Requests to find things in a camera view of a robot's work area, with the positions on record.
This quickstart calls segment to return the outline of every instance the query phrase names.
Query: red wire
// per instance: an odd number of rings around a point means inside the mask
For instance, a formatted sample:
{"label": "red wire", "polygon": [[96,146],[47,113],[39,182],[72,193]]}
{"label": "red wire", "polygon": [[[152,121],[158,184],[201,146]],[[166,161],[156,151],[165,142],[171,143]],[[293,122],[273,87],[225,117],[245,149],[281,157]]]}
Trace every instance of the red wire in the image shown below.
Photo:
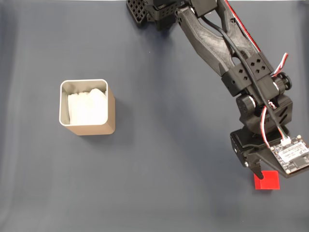
{"label": "red wire", "polygon": [[278,73],[280,73],[284,67],[284,64],[286,62],[286,59],[288,58],[289,54],[288,53],[285,53],[284,56],[283,56],[283,63],[280,67],[280,69],[278,69],[278,71],[276,71],[272,76],[277,76]]}
{"label": "red wire", "polygon": [[245,28],[245,26],[243,25],[243,23],[241,22],[240,18],[237,16],[237,14],[235,13],[235,11],[233,10],[233,8],[230,6],[230,4],[228,3],[228,0],[225,0],[226,4],[228,5],[228,8],[231,10],[231,12],[233,13],[233,15],[237,18],[237,20],[239,21],[242,29],[245,31],[245,33],[247,34],[247,36],[250,38],[251,42],[254,43],[254,45],[256,46],[257,50],[260,52],[260,48],[259,46],[256,44],[256,42],[253,40],[253,38],[251,37],[250,33],[247,31],[247,29]]}
{"label": "red wire", "polygon": [[[262,114],[261,114],[260,130],[261,130],[261,134],[262,134],[262,137],[263,137],[263,140],[264,140],[266,146],[268,148],[270,148],[270,145],[269,145],[267,138],[266,138],[265,129],[264,130],[262,129],[262,128],[264,128],[263,118],[264,119],[266,118],[266,111],[267,111],[267,108],[266,108],[266,106],[264,106],[264,108],[262,110]],[[281,134],[282,139],[284,139],[284,135],[283,135],[282,131],[279,128],[278,128],[278,131]]]}

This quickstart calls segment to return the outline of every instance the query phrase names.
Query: circuit board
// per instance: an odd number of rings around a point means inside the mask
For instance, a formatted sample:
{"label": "circuit board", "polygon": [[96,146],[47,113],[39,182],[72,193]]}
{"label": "circuit board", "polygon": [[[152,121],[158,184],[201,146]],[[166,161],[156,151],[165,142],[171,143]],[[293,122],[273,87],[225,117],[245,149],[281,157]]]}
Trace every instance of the circuit board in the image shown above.
{"label": "circuit board", "polygon": [[309,166],[309,147],[301,136],[291,139],[285,146],[272,146],[270,150],[287,174]]}

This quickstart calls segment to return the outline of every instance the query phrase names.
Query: square metal container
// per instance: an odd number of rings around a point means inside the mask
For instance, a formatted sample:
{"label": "square metal container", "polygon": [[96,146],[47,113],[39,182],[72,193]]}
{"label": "square metal container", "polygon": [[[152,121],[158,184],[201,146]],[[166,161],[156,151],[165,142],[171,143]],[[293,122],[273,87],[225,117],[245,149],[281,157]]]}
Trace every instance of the square metal container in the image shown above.
{"label": "square metal container", "polygon": [[[90,92],[98,88],[107,97],[108,117],[105,123],[97,125],[71,125],[68,108],[68,95],[81,92]],[[112,134],[115,131],[115,97],[103,79],[95,80],[67,80],[60,86],[59,122],[77,135]]]}

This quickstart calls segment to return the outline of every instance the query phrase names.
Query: white tissue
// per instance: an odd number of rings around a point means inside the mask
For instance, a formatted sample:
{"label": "white tissue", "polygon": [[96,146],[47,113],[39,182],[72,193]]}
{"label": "white tissue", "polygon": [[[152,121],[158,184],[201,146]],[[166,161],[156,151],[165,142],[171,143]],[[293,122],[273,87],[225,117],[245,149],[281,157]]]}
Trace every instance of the white tissue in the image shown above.
{"label": "white tissue", "polygon": [[107,98],[95,88],[68,96],[71,125],[102,125],[107,121]]}

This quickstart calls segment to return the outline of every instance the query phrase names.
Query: white wire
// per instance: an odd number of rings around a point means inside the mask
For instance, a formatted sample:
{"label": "white wire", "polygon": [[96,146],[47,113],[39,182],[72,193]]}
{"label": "white wire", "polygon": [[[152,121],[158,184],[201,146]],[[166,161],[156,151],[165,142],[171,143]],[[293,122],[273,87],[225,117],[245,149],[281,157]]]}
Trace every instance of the white wire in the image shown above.
{"label": "white wire", "polygon": [[276,74],[279,73],[279,71],[280,71],[281,69],[283,69],[283,66],[284,66],[284,64],[285,64],[285,61],[286,61],[287,57],[288,57],[288,53],[284,53],[283,58],[282,58],[280,64],[279,64],[278,67],[275,69],[275,71],[273,71],[273,72],[270,74],[271,76],[275,76]]}
{"label": "white wire", "polygon": [[266,106],[264,106],[263,110],[262,110],[262,115],[261,115],[261,133],[262,133],[262,137],[263,137],[263,140],[264,140],[264,143],[266,144],[267,148],[270,148],[270,145],[267,141],[267,138],[266,138],[266,135],[265,135],[265,116],[266,116],[266,111],[267,111],[267,108]]}
{"label": "white wire", "polygon": [[[273,108],[273,109],[276,109],[276,105],[269,101],[268,104]],[[260,128],[261,128],[261,134],[262,134],[262,137],[263,137],[263,140],[264,140],[264,143],[266,144],[266,146],[268,148],[270,148],[270,145],[269,145],[269,142],[267,141],[267,138],[266,138],[266,133],[265,133],[265,118],[266,118],[266,112],[267,112],[267,108],[266,106],[264,106],[263,110],[262,110],[262,114],[261,114],[261,123],[260,123]],[[282,133],[282,131],[280,130],[280,128],[278,127],[278,130],[282,136],[282,139],[287,139],[286,136],[284,136],[284,134]]]}

